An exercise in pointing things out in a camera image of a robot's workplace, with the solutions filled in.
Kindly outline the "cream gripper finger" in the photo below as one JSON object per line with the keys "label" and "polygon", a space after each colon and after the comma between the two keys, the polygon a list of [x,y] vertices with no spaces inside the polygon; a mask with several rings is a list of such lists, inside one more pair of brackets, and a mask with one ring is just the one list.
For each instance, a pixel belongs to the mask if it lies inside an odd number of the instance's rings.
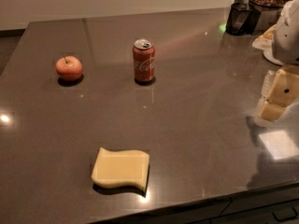
{"label": "cream gripper finger", "polygon": [[299,97],[299,67],[284,65],[277,71],[269,70],[264,77],[256,118],[277,121]]}

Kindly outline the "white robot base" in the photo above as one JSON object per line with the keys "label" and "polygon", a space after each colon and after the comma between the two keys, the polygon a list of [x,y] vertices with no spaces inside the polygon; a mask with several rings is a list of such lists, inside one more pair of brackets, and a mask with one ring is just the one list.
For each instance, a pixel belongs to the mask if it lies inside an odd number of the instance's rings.
{"label": "white robot base", "polygon": [[273,50],[272,50],[271,48],[265,49],[265,50],[263,51],[263,56],[265,57],[265,59],[266,59],[268,62],[270,62],[270,63],[272,63],[272,64],[274,64],[274,65],[278,65],[278,66],[282,66],[282,65],[283,65],[283,62],[282,62],[282,61],[280,61],[280,60],[278,60],[278,59],[276,59],[276,58],[274,57],[274,55],[273,55]]}

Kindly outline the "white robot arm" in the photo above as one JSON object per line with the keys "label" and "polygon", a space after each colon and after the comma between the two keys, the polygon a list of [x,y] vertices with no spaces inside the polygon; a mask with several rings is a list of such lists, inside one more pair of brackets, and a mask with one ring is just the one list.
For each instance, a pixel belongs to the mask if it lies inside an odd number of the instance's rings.
{"label": "white robot arm", "polygon": [[299,97],[299,0],[287,2],[274,29],[265,59],[280,68],[264,78],[256,119],[277,121]]}

